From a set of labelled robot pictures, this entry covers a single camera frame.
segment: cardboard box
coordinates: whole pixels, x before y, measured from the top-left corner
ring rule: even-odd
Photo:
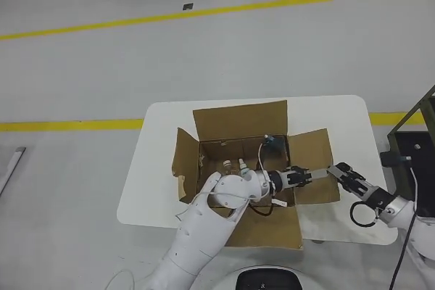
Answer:
[[[173,160],[173,175],[178,178],[178,197],[182,202],[189,203],[210,174],[222,170],[223,160],[236,162],[243,158],[249,168],[255,169],[265,134],[282,138],[285,143],[283,152],[265,159],[266,170],[283,170],[290,165],[317,170],[333,163],[326,129],[287,136],[286,101],[198,109],[193,114],[199,141],[178,128]],[[329,176],[294,191],[287,189],[276,197],[286,201],[288,207],[274,207],[268,217],[247,209],[227,246],[302,249],[296,204],[337,202],[340,193],[335,178]],[[269,205],[269,200],[262,200],[257,209],[268,211]],[[228,209],[214,211],[223,214]]]

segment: floor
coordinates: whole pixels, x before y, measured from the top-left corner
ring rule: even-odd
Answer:
[[[0,33],[165,15],[182,4],[2,0]],[[155,102],[334,94],[357,94],[371,112],[407,111],[434,83],[435,0],[333,0],[0,41],[0,122],[142,118]],[[390,129],[374,128],[381,151]],[[120,269],[138,280],[153,270],[174,231],[116,218],[138,134],[0,133],[5,149],[27,147],[0,199],[0,290],[96,290]],[[193,289],[247,265],[277,264],[330,290],[383,290],[400,247],[224,249]],[[123,276],[111,289],[128,288]],[[396,289],[425,289],[407,257]]]

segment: white robotic hand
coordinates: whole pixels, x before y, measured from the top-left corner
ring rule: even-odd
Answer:
[[[262,172],[250,170],[245,178],[213,173],[182,216],[175,240],[149,276],[144,290],[189,290],[202,268],[225,246],[250,199],[270,191]],[[208,205],[212,197],[232,209],[221,217]]]

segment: black ring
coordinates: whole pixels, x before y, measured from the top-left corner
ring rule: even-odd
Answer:
[[[360,204],[364,204],[367,205],[365,202],[361,201],[361,202],[355,202],[351,205],[351,207],[349,208],[349,218],[351,218],[351,221],[353,223],[355,223],[355,225],[360,226],[361,228],[370,228],[371,226],[376,224],[376,220],[374,220],[372,223],[367,223],[367,224],[362,224],[359,223],[355,220],[355,217],[353,216],[353,212],[355,211],[355,207],[360,205]]]

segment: yellow floor line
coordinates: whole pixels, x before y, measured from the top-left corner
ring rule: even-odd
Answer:
[[[311,4],[311,3],[327,2],[327,1],[331,1],[331,0],[277,0],[277,1],[270,1],[270,2],[263,2],[263,3],[244,4],[244,5],[233,6],[233,7],[210,8],[210,9],[202,9],[202,10],[189,10],[189,11],[184,11],[184,12],[179,12],[179,13],[155,15],[155,16],[140,17],[140,18],[131,18],[131,19],[124,19],[124,20],[115,20],[115,21],[109,21],[109,22],[103,22],[103,23],[71,26],[71,27],[67,27],[67,28],[55,28],[55,29],[47,29],[47,30],[30,31],[30,32],[24,32],[24,33],[7,34],[7,35],[0,36],[0,41],[9,40],[9,39],[16,39],[16,38],[48,36],[48,35],[53,35],[53,34],[71,33],[71,32],[82,31],[82,30],[113,28],[113,27],[117,27],[117,26],[138,25],[138,24],[149,23],[149,22],[177,20],[177,19],[183,19],[183,18],[225,14],[225,13],[230,13],[230,12],[240,12],[240,11],[256,10],[256,9],[267,9],[267,8],[274,8],[274,7],[284,7],[284,6],[300,5],[300,4]]]
[[[374,126],[394,126],[405,115],[406,112],[369,113],[369,118]],[[143,124],[143,119],[0,123],[0,132],[140,130]],[[424,121],[419,112],[406,123],[406,125],[422,124]]]
[[[392,113],[369,113],[370,123],[373,126],[395,126],[407,112]],[[425,124],[421,112],[416,112],[405,125],[422,125]]]
[[[0,123],[0,132],[138,130],[143,119]]]

